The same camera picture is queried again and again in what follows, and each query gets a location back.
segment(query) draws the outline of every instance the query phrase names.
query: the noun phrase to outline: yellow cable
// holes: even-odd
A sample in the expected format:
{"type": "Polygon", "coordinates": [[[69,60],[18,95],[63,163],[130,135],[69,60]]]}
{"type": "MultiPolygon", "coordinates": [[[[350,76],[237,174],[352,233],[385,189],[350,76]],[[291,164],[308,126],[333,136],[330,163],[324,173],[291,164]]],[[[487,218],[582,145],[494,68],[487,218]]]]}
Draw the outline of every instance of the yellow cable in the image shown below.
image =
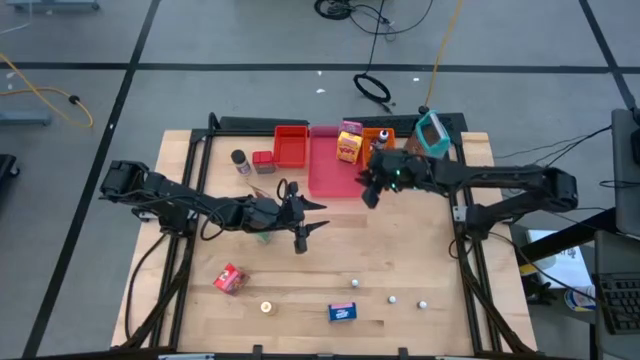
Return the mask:
{"type": "Polygon", "coordinates": [[[456,10],[453,13],[453,17],[449,20],[449,28],[447,29],[446,34],[444,34],[444,38],[442,38],[442,43],[440,44],[440,50],[438,50],[438,55],[436,56],[436,63],[433,65],[433,72],[431,73],[431,82],[429,83],[429,92],[427,93],[427,100],[425,100],[424,105],[429,105],[429,99],[431,98],[431,93],[433,92],[433,86],[436,83],[436,73],[438,72],[438,65],[440,64],[440,58],[444,53],[444,48],[447,46],[447,41],[449,41],[449,37],[453,32],[453,28],[456,26],[456,22],[458,21],[458,15],[460,14],[460,9],[462,8],[462,1],[458,0],[458,4],[456,5],[456,10]]]}
{"type": "Polygon", "coordinates": [[[70,94],[67,94],[66,92],[64,92],[64,91],[62,91],[60,89],[54,88],[54,87],[35,87],[29,82],[29,80],[27,80],[27,77],[24,76],[24,74],[20,70],[18,70],[18,68],[15,65],[13,65],[11,60],[9,60],[3,53],[0,53],[0,59],[2,59],[4,62],[6,62],[9,65],[9,67],[11,69],[13,69],[13,71],[15,71],[15,73],[18,74],[18,76],[22,79],[22,81],[24,81],[24,83],[27,84],[27,86],[29,87],[29,89],[24,89],[24,90],[14,90],[14,91],[0,92],[0,96],[8,96],[8,95],[16,95],[16,94],[23,94],[23,93],[32,92],[32,93],[36,94],[36,96],[38,96],[40,98],[40,100],[42,100],[42,102],[47,104],[47,106],[51,110],[56,112],[63,119],[67,120],[70,124],[78,126],[78,127],[82,127],[82,128],[93,127],[93,116],[91,116],[91,113],[89,112],[89,110],[79,100],[75,103],[75,105],[78,105],[80,107],[80,109],[82,109],[82,111],[84,111],[84,113],[87,115],[87,118],[89,118],[89,123],[87,123],[87,124],[83,124],[83,123],[79,123],[77,121],[71,120],[67,116],[67,114],[65,114],[62,111],[58,110],[57,107],[53,106],[53,104],[51,104],[49,102],[49,100],[47,100],[44,96],[42,96],[42,94],[40,94],[40,91],[55,92],[55,93],[58,93],[58,94],[66,96],[67,99],[69,97],[71,97],[70,94]]]}

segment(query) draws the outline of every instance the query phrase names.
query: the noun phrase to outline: black floor stripe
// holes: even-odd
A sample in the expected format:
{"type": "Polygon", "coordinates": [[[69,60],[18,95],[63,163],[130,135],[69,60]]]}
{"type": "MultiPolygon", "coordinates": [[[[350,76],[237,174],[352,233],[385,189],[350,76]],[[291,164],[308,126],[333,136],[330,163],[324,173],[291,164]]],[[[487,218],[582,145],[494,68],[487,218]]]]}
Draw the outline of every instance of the black floor stripe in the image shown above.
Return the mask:
{"type": "MultiPolygon", "coordinates": [[[[13,62],[20,70],[127,70],[128,63],[13,62]]],[[[10,69],[0,63],[0,69],[10,69]]]]}
{"type": "Polygon", "coordinates": [[[640,74],[639,66],[621,66],[618,69],[622,74],[640,74]]]}
{"type": "MultiPolygon", "coordinates": [[[[363,71],[367,64],[183,64],[141,63],[138,70],[155,71],[363,71]]],[[[433,65],[374,64],[371,71],[431,72],[433,65]]],[[[440,65],[438,72],[505,74],[605,74],[606,66],[440,65]]]]}
{"type": "Polygon", "coordinates": [[[78,242],[80,230],[82,229],[82,223],[84,222],[84,219],[87,215],[89,204],[91,203],[91,198],[94,195],[94,191],[98,183],[100,171],[102,170],[102,166],[104,165],[107,151],[109,150],[109,145],[111,144],[111,139],[113,138],[113,133],[118,124],[118,120],[120,118],[120,114],[122,113],[122,108],[129,93],[129,89],[131,88],[133,75],[135,74],[136,66],[140,61],[140,56],[142,55],[142,50],[144,49],[147,37],[149,36],[149,31],[151,30],[151,25],[156,15],[156,11],[158,10],[159,4],[160,0],[153,0],[147,12],[147,16],[145,17],[144,23],[142,25],[142,30],[140,31],[140,35],[138,36],[138,41],[136,42],[133,54],[131,55],[131,61],[127,66],[127,71],[124,75],[124,79],[122,80],[120,91],[118,91],[113,109],[111,110],[109,122],[107,123],[107,126],[102,135],[102,139],[100,140],[100,145],[98,147],[98,151],[96,152],[96,157],[93,161],[93,164],[91,165],[91,170],[89,172],[87,182],[84,186],[84,189],[82,190],[80,202],[75,214],[73,215],[71,227],[69,228],[69,232],[67,233],[64,245],[62,246],[58,262],[56,263],[53,275],[51,276],[51,280],[49,281],[49,286],[47,287],[47,292],[45,293],[42,304],[40,305],[40,310],[38,311],[36,320],[33,324],[33,327],[31,328],[31,334],[29,335],[29,339],[27,340],[27,344],[22,354],[23,358],[35,357],[38,353],[38,349],[40,348],[40,343],[42,342],[42,338],[44,337],[44,333],[47,329],[49,319],[51,318],[51,313],[53,312],[56,299],[58,298],[58,294],[60,293],[60,287],[62,286],[64,277],[67,273],[67,269],[69,268],[71,256],[73,255],[76,243],[78,242]]]}
{"type": "MultiPolygon", "coordinates": [[[[126,63],[16,62],[23,70],[126,70],[126,63]]],[[[363,71],[367,64],[198,64],[198,63],[140,63],[136,70],[145,71],[363,71]]],[[[0,64],[0,69],[9,69],[0,64]]],[[[633,73],[640,68],[629,67],[633,73]]],[[[432,64],[374,64],[372,71],[431,72],[432,64]]],[[[607,66],[537,66],[537,65],[440,65],[444,73],[497,74],[605,74],[607,66]]]]}
{"type": "Polygon", "coordinates": [[[584,16],[587,18],[587,22],[589,23],[589,27],[593,32],[593,36],[596,38],[596,42],[600,47],[600,51],[602,51],[602,55],[604,56],[609,69],[611,70],[611,74],[613,75],[613,79],[618,86],[618,91],[620,91],[620,95],[622,96],[622,100],[627,108],[632,108],[636,106],[636,101],[629,90],[629,86],[627,86],[627,82],[624,80],[624,76],[620,72],[620,68],[618,67],[618,63],[616,59],[613,57],[613,52],[611,52],[611,48],[609,48],[609,44],[607,44],[607,40],[604,38],[604,34],[600,29],[600,25],[598,25],[598,21],[596,20],[595,15],[593,14],[593,10],[589,5],[587,0],[579,0],[580,6],[582,7],[582,11],[584,12],[584,16]]]}

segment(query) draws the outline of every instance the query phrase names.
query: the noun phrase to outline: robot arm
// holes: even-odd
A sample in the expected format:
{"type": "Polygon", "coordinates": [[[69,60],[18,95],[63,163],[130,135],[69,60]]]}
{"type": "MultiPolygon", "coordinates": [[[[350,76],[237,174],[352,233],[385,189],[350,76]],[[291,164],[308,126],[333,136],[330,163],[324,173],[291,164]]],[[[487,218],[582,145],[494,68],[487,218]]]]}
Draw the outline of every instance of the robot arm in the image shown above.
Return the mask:
{"type": "Polygon", "coordinates": [[[575,177],[556,168],[536,165],[473,167],[409,154],[404,150],[376,151],[358,182],[366,186],[362,199],[375,208],[382,190],[425,190],[443,196],[465,186],[522,189],[523,193],[493,205],[458,206],[454,221],[468,236],[486,239],[496,222],[537,210],[566,212],[578,206],[575,177]]]}
{"type": "Polygon", "coordinates": [[[202,214],[224,231],[291,230],[295,233],[295,251],[302,254],[307,251],[309,233],[328,223],[322,221],[305,226],[304,211],[326,207],[298,196],[295,182],[287,183],[283,179],[280,185],[284,186],[281,205],[272,198],[251,195],[215,198],[167,180],[164,175],[149,171],[143,163],[113,161],[100,191],[102,199],[133,206],[133,214],[141,219],[148,214],[155,215],[163,233],[185,236],[191,231],[189,219],[194,214],[202,214]]]}

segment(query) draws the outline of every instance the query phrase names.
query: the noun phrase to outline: wooden tabletop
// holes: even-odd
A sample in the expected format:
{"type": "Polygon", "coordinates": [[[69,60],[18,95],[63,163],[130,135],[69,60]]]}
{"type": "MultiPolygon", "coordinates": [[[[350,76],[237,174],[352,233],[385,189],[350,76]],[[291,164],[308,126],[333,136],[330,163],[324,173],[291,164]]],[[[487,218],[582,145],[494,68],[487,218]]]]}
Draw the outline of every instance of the wooden tabletop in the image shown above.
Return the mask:
{"type": "MultiPolygon", "coordinates": [[[[190,131],[165,132],[156,171],[180,182],[189,135],[190,131]]],[[[487,134],[464,133],[463,142],[469,165],[493,165],[487,134]]],[[[273,139],[214,138],[206,194],[245,196],[253,192],[231,162],[230,154],[237,148],[246,154],[270,150],[273,139]]],[[[254,344],[262,344],[265,353],[391,355],[397,354],[399,347],[407,347],[411,355],[472,355],[459,267],[447,253],[453,239],[448,200],[426,192],[383,193],[378,207],[369,210],[359,198],[311,197],[307,172],[254,172],[248,182],[275,196],[281,178],[297,181],[301,194],[328,206],[308,212],[307,223],[331,223],[309,237],[309,251],[303,255],[294,253],[293,234],[288,231],[274,233],[269,245],[243,232],[225,232],[209,242],[198,240],[179,350],[248,353],[254,344]],[[251,276],[235,297],[212,285],[227,263],[251,276]],[[352,288],[352,279],[360,282],[358,288],[352,288]],[[389,296],[395,296],[397,303],[389,304],[389,296]],[[263,301],[275,304],[277,313],[261,313],[263,301]],[[351,301],[357,304],[357,320],[328,322],[328,304],[351,301]],[[419,301],[426,301],[428,308],[418,309],[419,301]]],[[[481,204],[502,199],[497,189],[473,189],[473,197],[481,204]]],[[[504,225],[496,225],[493,231],[509,236],[504,225]]],[[[141,225],[132,268],[159,235],[157,223],[141,225]]],[[[523,342],[536,348],[513,248],[498,238],[483,244],[496,307],[523,342]]],[[[152,253],[137,276],[132,330],[157,300],[167,246],[165,241],[152,253]]],[[[124,299],[114,345],[125,340],[124,299]]],[[[484,348],[490,349],[486,317],[476,304],[484,348]]],[[[162,343],[168,339],[173,309],[170,305],[165,315],[162,343]]]]}

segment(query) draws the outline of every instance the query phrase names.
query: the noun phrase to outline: blue box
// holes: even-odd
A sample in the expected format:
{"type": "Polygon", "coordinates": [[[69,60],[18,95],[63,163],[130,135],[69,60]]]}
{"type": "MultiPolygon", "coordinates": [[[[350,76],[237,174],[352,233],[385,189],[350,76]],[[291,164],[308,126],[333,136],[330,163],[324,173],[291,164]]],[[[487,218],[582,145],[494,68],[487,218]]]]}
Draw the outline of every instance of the blue box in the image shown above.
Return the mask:
{"type": "Polygon", "coordinates": [[[329,305],[329,321],[355,320],[357,317],[356,303],[329,305]]]}

